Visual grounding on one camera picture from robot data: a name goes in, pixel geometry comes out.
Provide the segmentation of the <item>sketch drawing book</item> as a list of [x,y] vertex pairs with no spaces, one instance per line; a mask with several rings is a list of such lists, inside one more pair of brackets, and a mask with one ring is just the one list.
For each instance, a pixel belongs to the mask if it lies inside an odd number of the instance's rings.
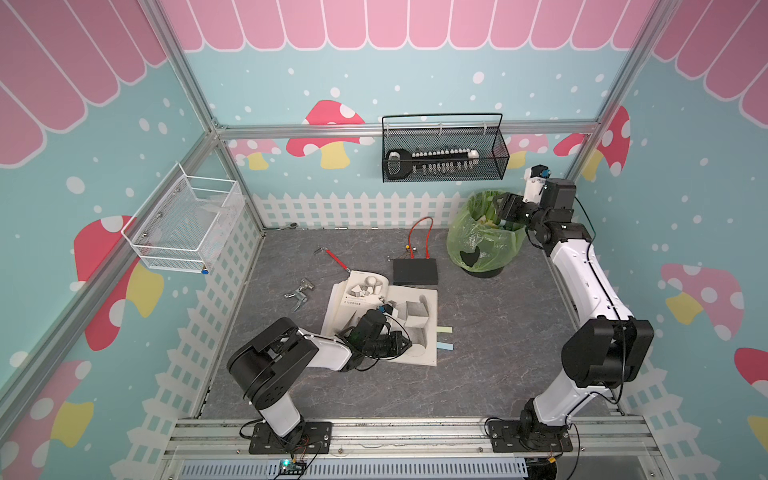
[[382,275],[353,270],[347,280],[333,286],[321,334],[333,337],[357,325],[367,311],[389,304],[395,317],[392,328],[407,332],[413,342],[395,361],[435,367],[437,301],[435,290],[396,286]]

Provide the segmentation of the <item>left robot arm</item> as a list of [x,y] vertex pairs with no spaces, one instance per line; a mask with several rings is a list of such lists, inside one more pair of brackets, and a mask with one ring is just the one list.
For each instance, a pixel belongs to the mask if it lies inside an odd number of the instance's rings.
[[412,346],[391,306],[366,311],[355,325],[330,337],[282,317],[232,354],[227,371],[271,432],[288,444],[298,444],[304,418],[289,390],[306,369],[358,371],[366,359],[374,364],[394,360]]

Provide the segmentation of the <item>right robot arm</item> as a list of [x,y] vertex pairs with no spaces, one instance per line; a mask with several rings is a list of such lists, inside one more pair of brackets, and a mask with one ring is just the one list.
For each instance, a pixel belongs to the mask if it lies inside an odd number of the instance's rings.
[[570,417],[590,400],[622,390],[637,377],[654,338],[650,322],[636,318],[610,285],[595,253],[594,234],[574,221],[579,204],[573,182],[542,177],[529,180],[523,195],[494,199],[503,223],[520,225],[534,236],[578,318],[576,332],[561,350],[561,372],[521,412],[519,431],[527,437],[565,433]]

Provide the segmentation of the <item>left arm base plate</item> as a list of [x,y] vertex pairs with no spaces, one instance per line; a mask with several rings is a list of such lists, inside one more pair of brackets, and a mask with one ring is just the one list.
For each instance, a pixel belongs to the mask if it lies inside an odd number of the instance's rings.
[[278,453],[328,454],[332,422],[301,422],[286,439],[276,435],[265,422],[256,423],[249,440],[248,453],[266,455]]

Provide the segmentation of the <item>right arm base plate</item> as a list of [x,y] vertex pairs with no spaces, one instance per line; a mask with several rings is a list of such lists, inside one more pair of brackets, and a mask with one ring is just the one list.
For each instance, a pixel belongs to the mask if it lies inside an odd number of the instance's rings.
[[543,452],[555,456],[573,451],[565,427],[552,427],[538,421],[505,420],[490,417],[484,430],[494,453]]

